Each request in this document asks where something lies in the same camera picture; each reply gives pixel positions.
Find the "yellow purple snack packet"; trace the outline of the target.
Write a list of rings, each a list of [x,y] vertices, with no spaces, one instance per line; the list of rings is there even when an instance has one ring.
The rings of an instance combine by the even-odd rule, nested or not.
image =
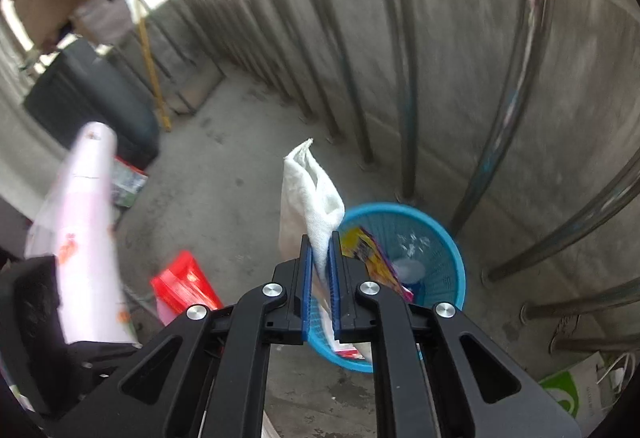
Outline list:
[[[413,301],[413,294],[398,280],[382,247],[363,227],[353,227],[341,234],[342,253],[364,263],[372,281],[396,291],[403,299]]]

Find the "white cloth rag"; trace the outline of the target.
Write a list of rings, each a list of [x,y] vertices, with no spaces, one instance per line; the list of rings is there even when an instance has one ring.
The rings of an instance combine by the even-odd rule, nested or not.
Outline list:
[[[298,144],[283,159],[279,249],[284,259],[297,255],[304,235],[314,254],[318,278],[326,282],[329,241],[345,216],[333,181],[311,153],[313,139]]]

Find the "blue plastic trash basket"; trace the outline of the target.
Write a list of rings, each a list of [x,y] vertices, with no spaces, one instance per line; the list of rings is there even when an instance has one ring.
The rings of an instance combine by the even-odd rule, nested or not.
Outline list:
[[[398,280],[413,294],[413,303],[431,307],[446,301],[461,309],[466,296],[466,273],[460,251],[447,231],[416,208],[392,203],[370,203],[346,211],[337,228],[340,235],[363,227],[382,247]],[[368,345],[334,340],[329,282],[316,273],[310,308],[308,342],[311,348],[341,368],[370,373]]]

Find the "red foil wrapper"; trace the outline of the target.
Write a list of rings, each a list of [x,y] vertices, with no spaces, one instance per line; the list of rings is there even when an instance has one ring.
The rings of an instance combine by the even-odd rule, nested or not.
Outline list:
[[[187,250],[181,250],[163,271],[152,277],[150,284],[163,325],[170,324],[192,305],[203,305],[210,310],[224,308],[198,261]]]

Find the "pink patterned tablecloth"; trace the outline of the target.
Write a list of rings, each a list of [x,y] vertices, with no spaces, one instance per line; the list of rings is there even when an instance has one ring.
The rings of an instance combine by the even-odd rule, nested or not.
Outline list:
[[[85,124],[28,231],[27,258],[52,255],[64,340],[136,344],[122,291],[112,208],[117,138]]]

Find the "metal dustpan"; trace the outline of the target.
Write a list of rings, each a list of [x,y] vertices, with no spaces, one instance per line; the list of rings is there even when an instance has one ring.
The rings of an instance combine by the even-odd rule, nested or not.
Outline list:
[[[182,87],[169,95],[168,107],[177,115],[195,115],[226,78],[220,68],[206,60],[194,69]]]

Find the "green white paper bag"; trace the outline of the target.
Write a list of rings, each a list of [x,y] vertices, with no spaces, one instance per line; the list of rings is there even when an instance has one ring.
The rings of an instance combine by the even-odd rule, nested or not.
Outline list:
[[[614,402],[611,375],[600,352],[539,382],[540,386],[577,422],[584,435],[604,419]]]

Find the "dark green cabinet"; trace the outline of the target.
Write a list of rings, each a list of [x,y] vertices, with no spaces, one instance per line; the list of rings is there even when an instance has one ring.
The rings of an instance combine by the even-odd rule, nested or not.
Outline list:
[[[160,125],[148,98],[84,39],[66,46],[38,78],[26,112],[68,149],[91,121],[117,137],[116,154],[141,170],[160,153]]]

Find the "steel balcony railing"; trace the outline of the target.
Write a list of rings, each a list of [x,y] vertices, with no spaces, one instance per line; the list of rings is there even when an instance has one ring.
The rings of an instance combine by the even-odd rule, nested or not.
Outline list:
[[[170,0],[224,68],[164,135],[119,238],[134,284],[191,250],[224,301],[278,257],[285,155],[347,206],[420,208],[514,354],[639,343],[638,0]]]

